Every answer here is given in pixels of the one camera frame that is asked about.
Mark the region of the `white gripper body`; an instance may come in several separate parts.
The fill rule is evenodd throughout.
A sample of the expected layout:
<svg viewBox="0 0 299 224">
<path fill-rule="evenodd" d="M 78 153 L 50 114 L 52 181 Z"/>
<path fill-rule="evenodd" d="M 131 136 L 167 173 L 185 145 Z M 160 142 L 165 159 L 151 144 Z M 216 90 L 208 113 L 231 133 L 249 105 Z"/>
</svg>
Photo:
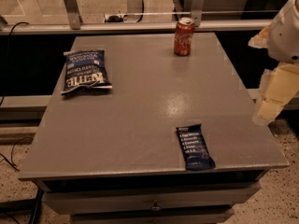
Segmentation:
<svg viewBox="0 0 299 224">
<path fill-rule="evenodd" d="M 299 62 L 298 0 L 288 0 L 272 20 L 267 41 L 271 58 L 285 63 Z"/>
</svg>

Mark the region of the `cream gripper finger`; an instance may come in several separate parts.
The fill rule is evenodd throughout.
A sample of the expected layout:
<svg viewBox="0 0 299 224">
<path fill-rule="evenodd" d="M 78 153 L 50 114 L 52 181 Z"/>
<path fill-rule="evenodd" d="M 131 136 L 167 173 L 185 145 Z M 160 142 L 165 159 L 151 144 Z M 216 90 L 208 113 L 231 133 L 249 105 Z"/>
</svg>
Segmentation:
<svg viewBox="0 0 299 224">
<path fill-rule="evenodd" d="M 299 92 L 299 64 L 279 63 L 273 71 L 265 69 L 259 92 L 252 120 L 257 125 L 268 125 Z"/>
<path fill-rule="evenodd" d="M 255 49 L 267 49 L 269 29 L 269 25 L 265 26 L 257 35 L 249 40 L 248 45 Z"/>
</svg>

